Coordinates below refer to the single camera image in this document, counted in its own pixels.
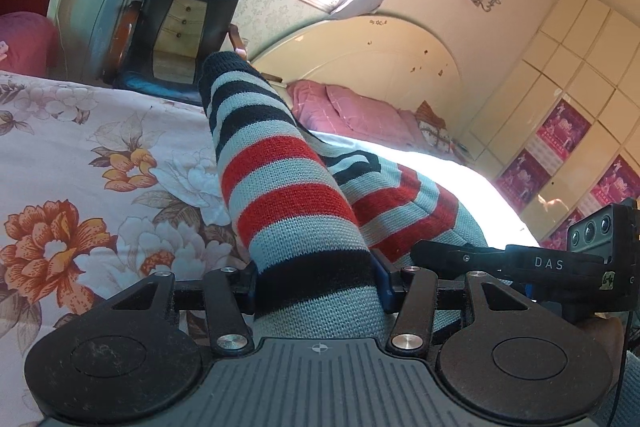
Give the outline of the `person's right hand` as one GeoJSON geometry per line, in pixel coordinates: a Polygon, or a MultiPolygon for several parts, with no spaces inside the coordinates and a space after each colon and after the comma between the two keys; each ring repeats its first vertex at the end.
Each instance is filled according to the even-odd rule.
{"type": "Polygon", "coordinates": [[[592,337],[605,350],[612,364],[613,388],[620,379],[620,362],[624,354],[625,329],[619,317],[601,317],[593,315],[589,319],[577,324],[578,329],[592,337]]]}

